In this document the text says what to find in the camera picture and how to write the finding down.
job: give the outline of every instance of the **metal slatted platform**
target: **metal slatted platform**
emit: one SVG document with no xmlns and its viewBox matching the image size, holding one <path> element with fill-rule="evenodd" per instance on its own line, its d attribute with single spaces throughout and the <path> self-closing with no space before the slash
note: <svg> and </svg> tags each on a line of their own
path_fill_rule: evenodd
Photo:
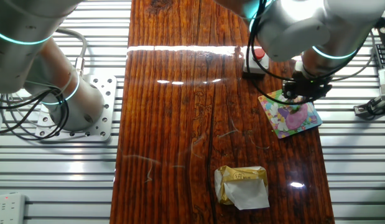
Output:
<svg viewBox="0 0 385 224">
<path fill-rule="evenodd" d="M 62 24 L 88 40 L 85 73 L 110 73 L 118 79 L 108 144 L 43 145 L 11 134 L 0 136 L 0 194 L 27 196 L 25 224 L 109 223 L 130 13 L 130 1 L 86 1 Z M 81 43 L 62 34 L 54 39 L 74 62 Z M 358 71 L 370 50 L 368 39 L 336 75 Z M 357 77 L 335 83 L 328 96 L 315 104 L 324 122 L 320 137 L 337 224 L 385 224 L 385 116 L 366 122 L 352 110 L 379 95 L 378 82 L 372 64 Z"/>
</svg>

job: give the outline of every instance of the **teal light ring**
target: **teal light ring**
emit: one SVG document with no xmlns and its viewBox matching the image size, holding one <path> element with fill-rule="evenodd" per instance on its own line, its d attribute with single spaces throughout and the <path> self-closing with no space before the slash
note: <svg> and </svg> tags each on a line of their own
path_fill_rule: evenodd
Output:
<svg viewBox="0 0 385 224">
<path fill-rule="evenodd" d="M 266 3 L 266 8 L 275 0 L 268 0 L 267 3 Z M 249 25 L 249 31 L 252 31 L 252 26 L 253 26 L 253 23 L 254 23 L 254 20 L 256 18 L 256 15 L 257 15 L 257 11 L 254 13 L 254 15 L 251 17 L 251 21 L 250 21 L 250 25 Z"/>
<path fill-rule="evenodd" d="M 321 55 L 322 57 L 325 57 L 325 58 L 329 58 L 329 59 L 335 59 L 335 60 L 339 60 L 339 59 L 345 59 L 345 58 L 349 58 L 351 56 L 353 56 L 355 54 L 355 52 L 357 50 L 355 50 L 353 53 L 349 54 L 349 55 L 345 55 L 345 56 L 331 56 L 331 55 L 327 55 L 323 52 L 321 52 L 319 49 L 317 49 L 315 46 L 312 47 L 314 49 L 314 51 L 316 53 L 318 53 L 319 55 Z"/>
<path fill-rule="evenodd" d="M 73 97 L 74 96 L 74 94 L 78 91 L 78 88 L 79 88 L 79 84 L 80 84 L 80 77 L 79 77 L 79 75 L 77 75 L 77 77 L 78 77 L 78 84 L 76 85 L 76 88 L 75 88 L 75 90 L 65 99 L 65 101 L 68 101 L 71 97 Z M 44 104 L 44 105 L 57 105 L 58 104 L 58 102 L 56 102 L 56 103 L 44 103 L 43 101 L 42 101 L 42 103 Z"/>
<path fill-rule="evenodd" d="M 18 40 L 14 40 L 14 39 L 11 39 L 9 37 L 6 37 L 5 35 L 2 35 L 0 33 L 0 38 L 2 38 L 3 40 L 6 40 L 8 42 L 11 42 L 11 43 L 14 43 L 14 44 L 20 44 L 20 45 L 35 45 L 35 44 L 41 44 L 43 42 L 45 42 L 46 40 L 48 40 L 50 37 L 44 39 L 44 40 L 40 40 L 40 41 L 36 41 L 36 42 L 23 42 L 23 41 L 18 41 Z"/>
</svg>

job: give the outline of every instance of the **robotic arm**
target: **robotic arm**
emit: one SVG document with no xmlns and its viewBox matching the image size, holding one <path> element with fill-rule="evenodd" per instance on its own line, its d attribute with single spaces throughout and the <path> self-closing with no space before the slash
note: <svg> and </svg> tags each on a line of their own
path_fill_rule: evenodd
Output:
<svg viewBox="0 0 385 224">
<path fill-rule="evenodd" d="M 312 83 L 309 80 L 348 63 L 385 10 L 385 0 L 267 0 L 256 17 L 262 0 L 217 1 L 240 16 L 255 17 L 250 29 L 274 61 L 303 52 L 294 79 L 305 82 L 285 82 L 288 98 L 304 95 L 305 85 Z M 79 76 L 51 38 L 80 2 L 0 0 L 0 93 L 15 93 L 24 86 L 36 94 L 44 89 L 36 83 L 63 89 L 70 105 L 69 122 L 64 127 L 68 131 L 90 127 L 103 112 L 102 94 Z M 59 123 L 55 97 L 46 96 L 43 102 Z"/>
<path fill-rule="evenodd" d="M 284 96 L 317 99 L 332 87 L 334 73 L 358 53 L 384 10 L 385 0 L 267 0 L 250 29 L 273 61 L 302 53 L 294 80 L 284 81 Z"/>
<path fill-rule="evenodd" d="M 104 108 L 103 96 L 79 76 L 51 37 L 81 0 L 0 0 L 0 93 L 15 93 L 23 86 L 31 94 L 62 89 L 69 107 L 67 131 L 81 131 L 94 124 Z M 56 124 L 61 122 L 54 95 L 42 102 Z"/>
</svg>

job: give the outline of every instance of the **gold foil wrapper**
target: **gold foil wrapper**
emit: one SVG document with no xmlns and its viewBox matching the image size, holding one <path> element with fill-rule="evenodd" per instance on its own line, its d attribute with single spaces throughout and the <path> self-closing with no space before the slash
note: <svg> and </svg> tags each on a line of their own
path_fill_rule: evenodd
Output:
<svg viewBox="0 0 385 224">
<path fill-rule="evenodd" d="M 220 198 L 218 201 L 225 205 L 233 205 L 234 203 L 227 197 L 224 190 L 224 182 L 227 181 L 244 181 L 247 179 L 262 179 L 268 193 L 268 180 L 267 172 L 263 167 L 240 167 L 230 168 L 228 166 L 222 166 L 216 171 L 219 171 L 221 179 L 220 187 Z"/>
</svg>

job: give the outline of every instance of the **wood grain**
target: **wood grain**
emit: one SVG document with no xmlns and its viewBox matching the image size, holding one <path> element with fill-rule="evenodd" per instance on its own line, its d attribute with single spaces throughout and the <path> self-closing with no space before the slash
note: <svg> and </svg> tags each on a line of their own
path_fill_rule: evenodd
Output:
<svg viewBox="0 0 385 224">
<path fill-rule="evenodd" d="M 133 0 L 111 224 L 334 223 L 318 130 L 276 137 L 241 79 L 247 42 L 243 21 L 211 0 Z M 223 165 L 266 168 L 270 208 L 220 205 Z"/>
</svg>

